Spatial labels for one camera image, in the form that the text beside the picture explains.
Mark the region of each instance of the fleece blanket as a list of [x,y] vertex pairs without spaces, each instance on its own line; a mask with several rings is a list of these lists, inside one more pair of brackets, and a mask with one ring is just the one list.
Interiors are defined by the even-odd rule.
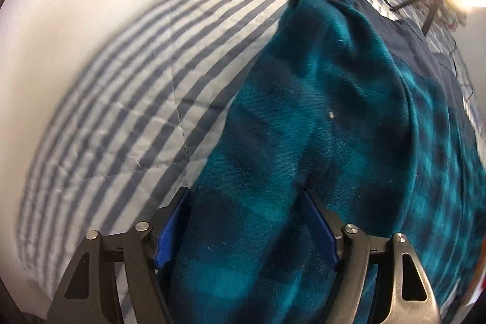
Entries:
[[235,97],[193,186],[175,322],[319,318],[334,272],[296,208],[303,190],[367,234],[404,232],[439,305],[467,283],[484,234],[475,146],[443,88],[392,56],[353,0],[289,0]]

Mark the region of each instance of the mattress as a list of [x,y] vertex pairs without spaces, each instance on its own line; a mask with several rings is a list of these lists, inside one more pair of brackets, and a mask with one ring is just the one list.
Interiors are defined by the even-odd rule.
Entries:
[[[400,18],[383,0],[367,1]],[[49,296],[87,230],[125,232],[192,185],[286,2],[164,0],[89,63],[45,132],[19,212],[20,258]],[[413,9],[404,13],[411,24],[423,20]],[[439,27],[427,37],[453,58],[452,68],[460,54],[450,39]],[[467,81],[465,67],[457,70]],[[474,123],[473,98],[465,107]],[[118,280],[131,317],[122,268]]]

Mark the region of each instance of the bedding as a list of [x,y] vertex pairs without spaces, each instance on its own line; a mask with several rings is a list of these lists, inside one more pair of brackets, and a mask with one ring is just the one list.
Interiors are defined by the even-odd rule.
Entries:
[[[164,0],[90,62],[46,130],[19,212],[19,256],[51,297],[88,229],[124,232],[194,183],[286,1]],[[118,279],[129,314],[122,269]]]
[[[391,5],[398,5],[403,1],[387,0]],[[426,15],[423,14],[422,10],[415,8],[413,5],[400,9],[397,15],[411,19],[420,27],[423,26],[426,19]],[[486,132],[482,122],[482,115],[479,111],[477,97],[461,52],[457,48],[453,36],[443,24],[433,23],[426,39],[432,53],[444,55],[444,68],[452,70],[459,81],[464,98],[464,109],[474,128],[478,152],[484,166],[486,164]]]
[[456,284],[463,295],[486,178],[458,83],[422,38],[365,0],[289,0],[193,185],[175,322],[322,322],[334,271],[296,207],[303,191],[367,234],[404,232],[440,305]]

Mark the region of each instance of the teal plaid blanket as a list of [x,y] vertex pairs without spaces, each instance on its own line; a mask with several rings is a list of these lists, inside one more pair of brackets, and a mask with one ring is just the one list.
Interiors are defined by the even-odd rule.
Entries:
[[[444,90],[393,56],[354,0],[289,0],[193,186],[175,322],[307,323],[334,272],[296,209],[313,192],[367,234],[404,232],[437,301],[484,235],[484,171]],[[370,271],[356,322],[366,322]]]

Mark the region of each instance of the screw head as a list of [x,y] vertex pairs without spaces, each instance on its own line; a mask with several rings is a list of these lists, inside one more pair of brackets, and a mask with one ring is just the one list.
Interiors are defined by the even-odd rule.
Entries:
[[354,224],[346,224],[344,226],[344,230],[349,234],[357,234],[358,233],[358,227]]
[[86,232],[86,239],[88,240],[93,240],[98,237],[98,231],[91,229],[88,232]]
[[147,229],[149,229],[149,223],[146,221],[138,222],[137,225],[135,225],[135,229],[140,232],[147,231]]
[[402,234],[401,232],[398,232],[395,234],[395,240],[397,240],[398,242],[406,242],[407,236],[405,234]]

